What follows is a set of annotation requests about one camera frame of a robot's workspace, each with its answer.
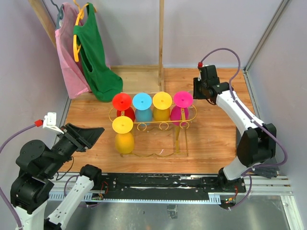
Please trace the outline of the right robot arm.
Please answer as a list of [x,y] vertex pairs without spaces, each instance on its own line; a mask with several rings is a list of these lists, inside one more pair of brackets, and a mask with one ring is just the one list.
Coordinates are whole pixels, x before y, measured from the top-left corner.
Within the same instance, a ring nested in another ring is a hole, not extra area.
[[241,135],[236,157],[217,176],[218,188],[227,192],[248,169],[275,156],[277,130],[248,110],[228,82],[220,82],[214,65],[198,63],[198,70],[199,77],[193,79],[193,98],[205,99],[223,109]]

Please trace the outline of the magenta plastic wine glass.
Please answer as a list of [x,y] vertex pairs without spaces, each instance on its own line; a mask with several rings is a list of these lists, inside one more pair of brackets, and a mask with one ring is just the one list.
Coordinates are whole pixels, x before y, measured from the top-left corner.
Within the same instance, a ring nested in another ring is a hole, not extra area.
[[175,106],[171,110],[170,120],[172,123],[179,127],[182,121],[182,115],[184,115],[184,120],[189,118],[188,108],[193,104],[193,97],[187,91],[179,91],[174,95]]

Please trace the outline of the blue plastic wine glass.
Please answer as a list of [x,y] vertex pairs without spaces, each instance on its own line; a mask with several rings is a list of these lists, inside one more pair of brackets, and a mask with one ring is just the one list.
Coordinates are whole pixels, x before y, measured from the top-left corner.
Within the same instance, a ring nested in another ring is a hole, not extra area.
[[135,107],[135,117],[137,122],[152,122],[152,98],[149,94],[144,92],[136,94],[133,97],[132,103]]

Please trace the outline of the red plastic wine glass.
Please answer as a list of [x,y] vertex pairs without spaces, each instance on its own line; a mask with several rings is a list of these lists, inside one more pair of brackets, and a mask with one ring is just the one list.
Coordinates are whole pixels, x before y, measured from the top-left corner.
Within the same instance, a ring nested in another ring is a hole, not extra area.
[[126,93],[118,93],[112,100],[113,107],[117,110],[117,117],[124,116],[129,117],[133,122],[135,121],[135,113],[131,107],[132,99]]

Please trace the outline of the yellow wine glass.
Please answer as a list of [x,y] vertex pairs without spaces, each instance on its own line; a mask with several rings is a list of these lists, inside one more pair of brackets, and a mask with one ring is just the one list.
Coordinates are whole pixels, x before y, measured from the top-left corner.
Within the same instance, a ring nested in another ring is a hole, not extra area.
[[153,97],[153,118],[155,121],[167,121],[170,118],[172,97],[166,92],[158,92]]
[[130,154],[134,150],[134,137],[131,133],[133,121],[127,116],[119,116],[112,122],[116,132],[115,147],[120,154]]

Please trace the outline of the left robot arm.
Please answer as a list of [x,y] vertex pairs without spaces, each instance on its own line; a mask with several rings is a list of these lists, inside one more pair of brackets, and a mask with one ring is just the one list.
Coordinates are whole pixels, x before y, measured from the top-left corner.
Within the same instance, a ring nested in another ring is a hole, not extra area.
[[60,205],[46,218],[52,179],[74,152],[91,149],[104,128],[80,128],[67,123],[59,129],[58,141],[49,148],[38,139],[28,141],[20,150],[16,164],[20,172],[10,190],[11,204],[23,230],[64,230],[73,213],[91,189],[102,186],[101,169],[87,164]]

